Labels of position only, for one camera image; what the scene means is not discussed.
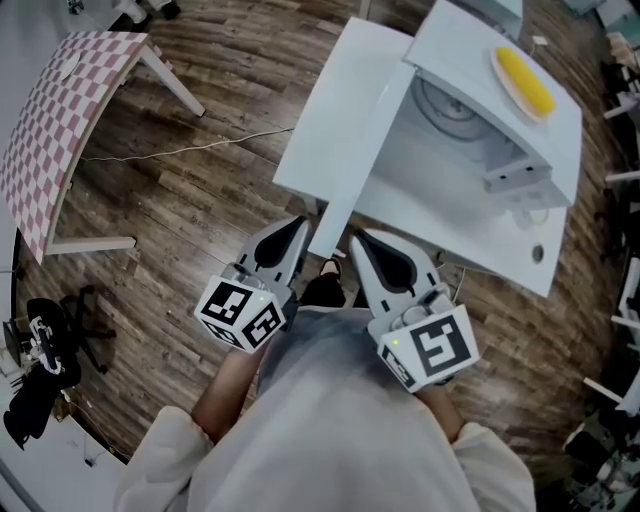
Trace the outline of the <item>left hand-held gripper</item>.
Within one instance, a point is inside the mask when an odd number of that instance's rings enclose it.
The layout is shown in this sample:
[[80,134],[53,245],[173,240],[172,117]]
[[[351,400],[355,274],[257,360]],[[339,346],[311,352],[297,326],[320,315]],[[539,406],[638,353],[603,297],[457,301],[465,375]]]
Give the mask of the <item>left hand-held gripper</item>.
[[303,269],[311,222],[296,216],[250,236],[235,261],[210,278],[195,318],[218,341],[255,352],[297,312],[294,283]]

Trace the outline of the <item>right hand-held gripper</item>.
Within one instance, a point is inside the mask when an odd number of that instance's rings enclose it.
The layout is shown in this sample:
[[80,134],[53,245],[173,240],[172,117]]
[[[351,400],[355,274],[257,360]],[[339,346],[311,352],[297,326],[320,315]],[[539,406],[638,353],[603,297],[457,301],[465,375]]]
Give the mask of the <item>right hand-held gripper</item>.
[[376,229],[356,231],[349,252],[372,314],[367,332],[408,392],[446,383],[479,361],[466,307],[454,303],[427,252]]

